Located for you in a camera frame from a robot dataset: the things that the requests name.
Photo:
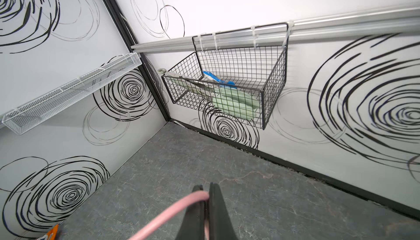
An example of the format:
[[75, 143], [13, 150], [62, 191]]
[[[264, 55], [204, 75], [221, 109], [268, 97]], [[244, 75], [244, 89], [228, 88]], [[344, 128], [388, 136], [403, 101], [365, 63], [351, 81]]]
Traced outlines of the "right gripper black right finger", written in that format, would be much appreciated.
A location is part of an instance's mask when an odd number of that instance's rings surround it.
[[210, 240], [237, 240], [228, 210], [222, 195], [221, 188], [211, 183], [208, 201], [208, 221]]

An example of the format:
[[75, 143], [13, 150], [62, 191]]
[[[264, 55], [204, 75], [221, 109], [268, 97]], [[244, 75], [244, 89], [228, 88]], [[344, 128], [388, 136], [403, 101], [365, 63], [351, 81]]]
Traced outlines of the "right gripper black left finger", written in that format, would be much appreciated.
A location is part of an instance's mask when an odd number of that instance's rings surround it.
[[190, 205], [185, 212], [176, 240], [205, 240], [206, 200]]

